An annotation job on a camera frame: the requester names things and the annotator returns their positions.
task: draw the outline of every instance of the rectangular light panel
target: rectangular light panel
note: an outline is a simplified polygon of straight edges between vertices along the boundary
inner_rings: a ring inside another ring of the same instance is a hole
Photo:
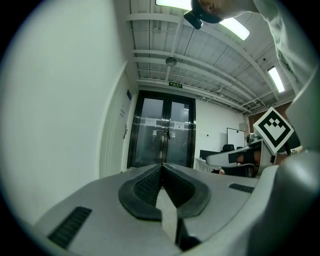
[[[156,0],[155,3],[158,6],[180,8],[187,11],[191,10],[190,0]],[[220,24],[235,33],[243,41],[250,35],[250,31],[235,18],[224,19]]]
[[[283,92],[285,90],[284,85],[281,81],[281,78],[279,76],[279,73],[275,67],[272,67],[271,69],[268,70],[272,80],[275,83],[275,86],[277,87],[279,93]]]

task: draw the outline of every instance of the brick wall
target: brick wall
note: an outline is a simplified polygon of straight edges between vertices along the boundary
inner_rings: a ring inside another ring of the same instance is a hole
[[[279,114],[280,114],[281,116],[284,117],[285,120],[288,121],[289,124],[290,124],[290,122],[289,122],[289,120],[288,120],[288,118],[287,118],[287,116],[286,116],[286,110],[287,110],[287,108],[290,106],[290,104],[291,104],[291,102],[286,103],[286,104],[283,104],[283,105],[281,105],[281,106],[277,106],[277,107],[274,108],[276,111],[279,112]],[[265,113],[266,113],[266,111],[265,111],[265,112],[262,112],[262,113],[258,113],[258,114],[254,114],[254,115],[249,116],[250,133],[253,133],[253,132],[254,132],[254,127],[253,127],[254,123],[255,123],[256,121],[258,121],[259,118],[261,118]]]

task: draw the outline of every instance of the ceiling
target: ceiling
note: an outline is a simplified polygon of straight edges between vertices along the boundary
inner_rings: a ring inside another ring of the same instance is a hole
[[[243,41],[220,24],[205,23],[196,30],[183,19],[185,10],[157,6],[155,0],[130,0],[130,9],[127,20],[139,85],[169,88],[169,81],[181,83],[182,90],[245,115],[294,98],[261,15],[244,13],[236,18],[250,31]],[[169,56],[176,58],[176,66],[168,68]],[[284,92],[278,92],[268,75],[272,66]],[[293,83],[301,88],[297,81]]]

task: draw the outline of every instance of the door lock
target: door lock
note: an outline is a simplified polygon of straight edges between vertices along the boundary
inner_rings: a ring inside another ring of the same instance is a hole
[[[124,125],[124,131],[123,131],[123,139],[126,137],[126,134],[127,134],[127,124]]]

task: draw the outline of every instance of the whiteboard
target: whiteboard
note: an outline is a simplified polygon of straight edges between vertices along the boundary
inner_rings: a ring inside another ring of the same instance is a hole
[[[234,145],[234,149],[237,147],[245,147],[245,132],[243,130],[226,129],[227,144]]]

